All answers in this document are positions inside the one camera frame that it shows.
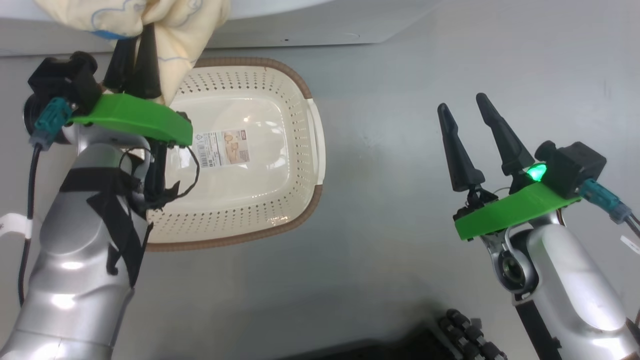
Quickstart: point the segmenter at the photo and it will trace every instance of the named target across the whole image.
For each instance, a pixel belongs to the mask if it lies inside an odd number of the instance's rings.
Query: yellow fabric
[[[229,15],[230,0],[35,0],[54,20],[83,31],[134,37],[156,24],[160,83],[169,105],[213,31]]]

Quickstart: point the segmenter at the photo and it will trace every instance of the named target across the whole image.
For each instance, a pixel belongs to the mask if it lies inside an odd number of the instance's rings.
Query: green plastic mount
[[[580,197],[564,199],[543,183],[534,183],[456,221],[462,240],[486,235],[527,222],[573,204]]]
[[[127,94],[103,94],[91,114],[69,121],[91,122],[178,146],[189,146],[193,141],[193,126],[184,117],[165,105]]]

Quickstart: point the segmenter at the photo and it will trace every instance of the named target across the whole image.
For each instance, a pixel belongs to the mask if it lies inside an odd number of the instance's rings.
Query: white basket handle
[[[324,130],[320,121],[320,113],[313,99],[307,99],[309,104],[308,117],[312,120],[313,133],[316,148],[313,149],[313,155],[317,157],[317,174],[318,181],[316,185],[322,185],[324,181],[324,173],[326,172],[326,146],[324,144]]]

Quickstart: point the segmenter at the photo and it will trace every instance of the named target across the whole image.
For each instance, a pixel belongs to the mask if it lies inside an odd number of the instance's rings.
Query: green light
[[[534,181],[540,181],[542,179],[542,175],[547,172],[547,164],[539,163],[535,164],[527,170],[527,174],[531,176],[531,179]]]

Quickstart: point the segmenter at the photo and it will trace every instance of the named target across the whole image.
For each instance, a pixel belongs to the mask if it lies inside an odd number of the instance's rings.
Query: white plastic basket
[[[185,198],[148,214],[154,223],[148,250],[256,240],[299,226],[315,210],[324,134],[311,94],[291,68],[262,58],[199,60],[171,107],[192,121],[200,180]],[[199,147],[219,149],[219,156]],[[169,151],[167,186],[180,181],[185,189],[195,169],[187,149]]]

